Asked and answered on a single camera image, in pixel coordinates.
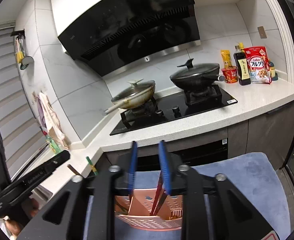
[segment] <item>wok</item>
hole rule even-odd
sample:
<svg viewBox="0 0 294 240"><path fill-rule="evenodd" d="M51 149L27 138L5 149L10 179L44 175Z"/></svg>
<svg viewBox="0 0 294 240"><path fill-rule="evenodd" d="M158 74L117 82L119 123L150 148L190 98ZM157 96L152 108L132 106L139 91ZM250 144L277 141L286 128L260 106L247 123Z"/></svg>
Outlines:
<svg viewBox="0 0 294 240"><path fill-rule="evenodd" d="M154 80L149 80L147 82L139 83L143 79L137 81L128 81L131 87L120 92L111 102L114 104L105 111L103 115L109 114L110 112L121 109L133 109L139 107L149 101L155 92L156 83Z"/></svg>
<svg viewBox="0 0 294 240"><path fill-rule="evenodd" d="M211 86L214 81L224 81L225 77L219 75L218 63L192 64L193 58L187 60L184 65L177 67L187 67L177 71L170 76L170 80L184 91L201 91Z"/></svg>

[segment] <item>tile floor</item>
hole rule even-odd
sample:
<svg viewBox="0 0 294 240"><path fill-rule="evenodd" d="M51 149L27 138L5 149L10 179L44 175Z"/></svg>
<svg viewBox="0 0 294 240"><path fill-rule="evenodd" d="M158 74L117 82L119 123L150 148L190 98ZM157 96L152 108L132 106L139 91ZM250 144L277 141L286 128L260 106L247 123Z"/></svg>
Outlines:
<svg viewBox="0 0 294 240"><path fill-rule="evenodd" d="M294 186L285 168L277 170L276 174L282 183L287 198L291 231L294 230Z"/></svg>

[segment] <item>black wok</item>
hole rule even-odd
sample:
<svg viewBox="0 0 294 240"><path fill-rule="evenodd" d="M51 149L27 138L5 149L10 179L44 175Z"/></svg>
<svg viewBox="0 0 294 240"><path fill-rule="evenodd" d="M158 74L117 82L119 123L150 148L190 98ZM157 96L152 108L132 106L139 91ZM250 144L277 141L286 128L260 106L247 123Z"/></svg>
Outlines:
<svg viewBox="0 0 294 240"><path fill-rule="evenodd" d="M224 81L225 77L219 75L218 63L192 64L193 58L187 60L184 65L187 67L170 76L170 80L184 91L201 91L211 86L214 81Z"/></svg>

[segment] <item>soy sauce bottle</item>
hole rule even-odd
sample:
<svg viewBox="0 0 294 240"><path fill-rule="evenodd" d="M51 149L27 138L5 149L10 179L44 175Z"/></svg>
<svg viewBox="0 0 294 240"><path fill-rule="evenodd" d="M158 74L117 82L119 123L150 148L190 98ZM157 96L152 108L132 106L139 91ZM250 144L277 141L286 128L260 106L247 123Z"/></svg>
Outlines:
<svg viewBox="0 0 294 240"><path fill-rule="evenodd" d="M234 59L237 66L238 82L242 86L249 85L251 78L249 76L245 53L240 50L238 45L235 46L235 49Z"/></svg>

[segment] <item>range hood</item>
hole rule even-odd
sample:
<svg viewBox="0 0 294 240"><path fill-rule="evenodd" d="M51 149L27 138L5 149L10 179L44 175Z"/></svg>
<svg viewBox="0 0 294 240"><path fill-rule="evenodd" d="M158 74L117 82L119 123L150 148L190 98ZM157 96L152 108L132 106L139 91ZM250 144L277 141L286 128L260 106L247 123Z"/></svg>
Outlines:
<svg viewBox="0 0 294 240"><path fill-rule="evenodd" d="M200 44L194 0L101 0L58 38L101 76Z"/></svg>

